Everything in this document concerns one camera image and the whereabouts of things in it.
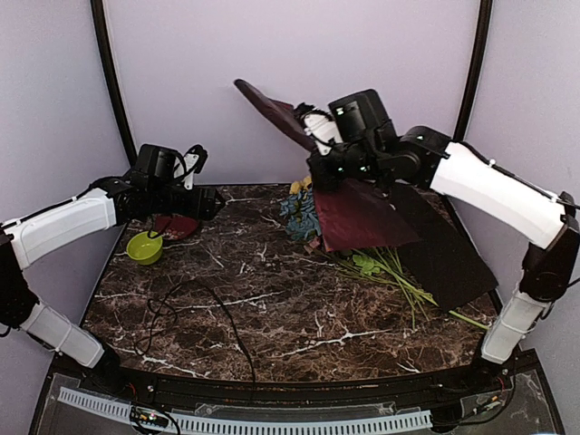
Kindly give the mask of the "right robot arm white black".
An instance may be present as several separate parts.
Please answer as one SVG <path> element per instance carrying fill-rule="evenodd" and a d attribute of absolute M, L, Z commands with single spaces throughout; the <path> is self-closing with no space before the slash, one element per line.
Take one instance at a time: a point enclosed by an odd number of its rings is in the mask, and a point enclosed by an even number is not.
<path fill-rule="evenodd" d="M 496 364 L 510 358 L 543 312 L 575 283 L 579 224 L 572 198 L 529 184 L 468 144 L 425 126 L 402 136 L 380 127 L 347 142 L 332 121 L 304 132 L 314 145 L 308 165 L 318 187 L 336 189 L 345 179 L 368 179 L 386 189 L 403 180 L 466 202 L 528 239 L 521 279 L 487 331 L 481 359 L 462 374 L 469 392 L 485 391 L 498 377 Z"/>

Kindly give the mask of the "red wrapping paper sheet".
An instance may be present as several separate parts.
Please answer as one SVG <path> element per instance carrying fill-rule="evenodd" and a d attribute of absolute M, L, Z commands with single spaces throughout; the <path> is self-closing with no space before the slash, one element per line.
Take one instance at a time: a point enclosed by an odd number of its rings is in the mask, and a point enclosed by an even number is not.
<path fill-rule="evenodd" d="M 285 136 L 311 152 L 327 157 L 342 141 L 332 116 L 308 104 L 295 107 L 273 100 L 243 79 L 234 85 L 268 121 Z M 330 251 L 353 248 L 401 247 L 421 240 L 416 230 L 361 181 L 345 180 L 333 190 L 323 190 L 331 177 L 309 163 L 318 215 L 325 247 Z"/>

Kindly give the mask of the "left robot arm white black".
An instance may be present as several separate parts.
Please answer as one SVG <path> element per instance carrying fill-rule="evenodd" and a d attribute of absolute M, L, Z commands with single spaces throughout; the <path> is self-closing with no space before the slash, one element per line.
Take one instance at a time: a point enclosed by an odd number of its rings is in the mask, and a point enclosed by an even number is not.
<path fill-rule="evenodd" d="M 92 379 L 109 395 L 128 387 L 127 373 L 106 360 L 108 350 L 92 334 L 43 302 L 23 271 L 35 261 L 98 231 L 151 215 L 181 215 L 209 221 L 225 206 L 216 188 L 185 188 L 174 182 L 139 188 L 108 177 L 78 197 L 1 226 L 1 323 L 20 329 L 56 352 L 92 370 Z"/>

